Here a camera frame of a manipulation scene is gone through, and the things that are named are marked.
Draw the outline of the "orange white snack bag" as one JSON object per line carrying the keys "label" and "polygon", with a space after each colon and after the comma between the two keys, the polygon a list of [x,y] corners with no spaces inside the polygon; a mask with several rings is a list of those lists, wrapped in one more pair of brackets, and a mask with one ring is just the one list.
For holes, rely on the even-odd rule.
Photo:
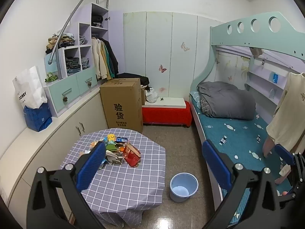
{"label": "orange white snack bag", "polygon": [[99,142],[98,141],[93,141],[90,144],[90,148],[94,148]]}

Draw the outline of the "green leaf wrapper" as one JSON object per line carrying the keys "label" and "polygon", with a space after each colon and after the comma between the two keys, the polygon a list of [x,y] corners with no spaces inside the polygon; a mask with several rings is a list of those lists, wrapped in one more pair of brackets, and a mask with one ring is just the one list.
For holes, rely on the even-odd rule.
{"label": "green leaf wrapper", "polygon": [[106,150],[108,150],[110,152],[117,152],[117,147],[114,144],[107,144]]}

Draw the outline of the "yellow smiley paper wrapper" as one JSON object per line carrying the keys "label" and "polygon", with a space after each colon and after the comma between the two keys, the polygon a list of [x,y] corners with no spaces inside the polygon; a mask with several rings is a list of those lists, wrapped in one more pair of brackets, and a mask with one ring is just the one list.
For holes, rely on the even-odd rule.
{"label": "yellow smiley paper wrapper", "polygon": [[116,136],[115,136],[115,134],[108,134],[107,135],[107,141],[108,142],[110,142],[110,141],[113,141],[113,142],[115,142],[116,141]]}

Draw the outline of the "red brown paper bag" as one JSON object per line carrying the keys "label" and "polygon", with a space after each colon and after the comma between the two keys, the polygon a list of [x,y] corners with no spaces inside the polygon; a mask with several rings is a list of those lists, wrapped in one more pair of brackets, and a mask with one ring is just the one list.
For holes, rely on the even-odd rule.
{"label": "red brown paper bag", "polygon": [[130,167],[136,168],[141,161],[141,153],[132,144],[126,143],[123,151],[124,159]]}

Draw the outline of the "teal bed mattress sheet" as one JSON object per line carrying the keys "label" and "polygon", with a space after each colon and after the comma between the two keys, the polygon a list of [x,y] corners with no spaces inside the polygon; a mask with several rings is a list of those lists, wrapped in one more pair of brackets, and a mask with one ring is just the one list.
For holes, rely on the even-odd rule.
{"label": "teal bed mattress sheet", "polygon": [[233,163],[241,163],[254,171],[267,167],[273,179],[280,177],[285,162],[274,150],[266,158],[263,156],[267,123],[258,113],[253,120],[211,118],[203,114],[192,96],[190,104],[202,142],[211,140],[217,150],[226,154]]}

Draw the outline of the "light blue plastic bucket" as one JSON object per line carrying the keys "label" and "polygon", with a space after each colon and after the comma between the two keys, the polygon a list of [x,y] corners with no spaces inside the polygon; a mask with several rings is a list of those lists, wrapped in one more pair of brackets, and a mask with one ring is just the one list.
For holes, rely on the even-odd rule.
{"label": "light blue plastic bucket", "polygon": [[178,173],[170,181],[170,197],[174,202],[181,203],[195,195],[198,180],[191,173]]}

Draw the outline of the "grey checked tablecloth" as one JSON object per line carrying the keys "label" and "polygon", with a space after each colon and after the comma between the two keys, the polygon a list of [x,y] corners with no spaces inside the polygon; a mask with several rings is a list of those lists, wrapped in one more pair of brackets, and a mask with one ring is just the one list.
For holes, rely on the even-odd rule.
{"label": "grey checked tablecloth", "polygon": [[89,188],[82,196],[92,212],[103,224],[135,228],[142,222],[145,210],[156,208],[162,203],[165,188],[165,148],[141,133],[112,128],[81,136],[67,152],[61,167],[76,163],[80,152],[90,149],[94,141],[106,139],[109,134],[127,138],[141,153],[136,168],[127,162],[107,164],[98,170]]}

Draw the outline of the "blue gift bag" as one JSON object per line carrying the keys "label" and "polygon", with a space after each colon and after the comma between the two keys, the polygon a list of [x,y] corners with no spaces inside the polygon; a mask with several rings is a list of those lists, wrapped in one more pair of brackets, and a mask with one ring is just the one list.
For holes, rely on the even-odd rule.
{"label": "blue gift bag", "polygon": [[36,132],[46,129],[52,123],[52,115],[47,103],[43,103],[37,109],[25,106],[23,114],[27,127]]}

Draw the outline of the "red covered low bench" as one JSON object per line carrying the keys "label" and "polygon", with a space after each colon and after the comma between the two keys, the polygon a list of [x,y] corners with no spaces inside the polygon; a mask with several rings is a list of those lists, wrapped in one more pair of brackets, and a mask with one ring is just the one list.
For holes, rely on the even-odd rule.
{"label": "red covered low bench", "polygon": [[185,108],[142,108],[143,123],[190,127],[193,117],[189,102]]}

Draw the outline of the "grey folded duvet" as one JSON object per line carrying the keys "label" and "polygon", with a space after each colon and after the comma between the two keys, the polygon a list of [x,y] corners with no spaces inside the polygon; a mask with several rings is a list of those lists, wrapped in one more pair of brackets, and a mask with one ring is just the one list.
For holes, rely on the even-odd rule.
{"label": "grey folded duvet", "polygon": [[203,114],[212,118],[253,120],[256,103],[246,90],[216,81],[201,82],[197,86]]}

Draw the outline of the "white plastic bag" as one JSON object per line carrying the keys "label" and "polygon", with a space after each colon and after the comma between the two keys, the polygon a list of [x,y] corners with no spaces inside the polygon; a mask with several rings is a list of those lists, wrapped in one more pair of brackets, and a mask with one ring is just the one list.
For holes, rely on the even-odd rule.
{"label": "white plastic bag", "polygon": [[145,93],[146,101],[149,103],[155,103],[159,97],[158,93],[152,87],[147,87]]}

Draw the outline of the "purple stair shelf cabinet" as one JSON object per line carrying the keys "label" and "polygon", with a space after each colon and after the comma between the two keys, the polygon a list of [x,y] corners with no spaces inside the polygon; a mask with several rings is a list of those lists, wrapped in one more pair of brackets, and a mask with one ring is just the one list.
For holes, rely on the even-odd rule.
{"label": "purple stair shelf cabinet", "polygon": [[51,63],[51,55],[44,58],[47,74],[44,90],[53,117],[62,115],[101,81],[94,68],[92,37],[109,42],[118,71],[125,71],[121,11],[109,11],[94,3],[84,5],[71,17],[64,33],[74,35],[75,45],[58,49]]}

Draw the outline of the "white paper shopping bag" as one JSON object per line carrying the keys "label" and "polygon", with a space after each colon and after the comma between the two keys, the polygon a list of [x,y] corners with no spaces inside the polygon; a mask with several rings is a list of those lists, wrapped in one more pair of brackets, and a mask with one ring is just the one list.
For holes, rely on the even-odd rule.
{"label": "white paper shopping bag", "polygon": [[20,72],[12,82],[22,108],[38,109],[43,103],[47,103],[47,96],[36,66]]}

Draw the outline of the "hanging jackets on rail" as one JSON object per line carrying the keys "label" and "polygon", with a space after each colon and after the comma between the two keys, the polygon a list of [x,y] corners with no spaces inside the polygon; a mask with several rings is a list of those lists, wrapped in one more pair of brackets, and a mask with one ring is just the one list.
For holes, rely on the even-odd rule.
{"label": "hanging jackets on rail", "polygon": [[118,74],[118,62],[109,42],[92,37],[91,45],[97,79],[114,79]]}

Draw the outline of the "teal bunk bed frame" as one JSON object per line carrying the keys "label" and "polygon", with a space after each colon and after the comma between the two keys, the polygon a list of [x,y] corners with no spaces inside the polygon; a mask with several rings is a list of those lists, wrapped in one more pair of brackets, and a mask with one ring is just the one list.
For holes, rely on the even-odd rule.
{"label": "teal bunk bed frame", "polygon": [[[227,22],[210,29],[210,53],[204,71],[193,80],[191,89],[205,82],[213,70],[218,48],[238,46],[263,49],[269,54],[264,63],[277,62],[280,55],[284,60],[279,65],[287,70],[283,76],[277,70],[268,70],[264,65],[256,69],[262,78],[252,79],[251,86],[265,96],[274,94],[276,106],[284,91],[288,74],[304,73],[304,33],[296,31],[279,12],[253,15],[248,18]],[[220,69],[223,82],[233,84],[234,74],[226,67]],[[268,122],[259,111],[261,118]],[[275,143],[267,134],[263,144],[263,156],[266,158]],[[280,177],[273,179],[270,168],[260,171],[249,170],[241,163],[233,163],[233,184],[230,191],[222,196],[218,208],[206,228],[304,228],[304,204],[288,202],[280,204],[278,196],[286,195],[292,189],[291,166],[285,163]],[[216,189],[214,195],[220,195],[222,189],[214,177]]]}

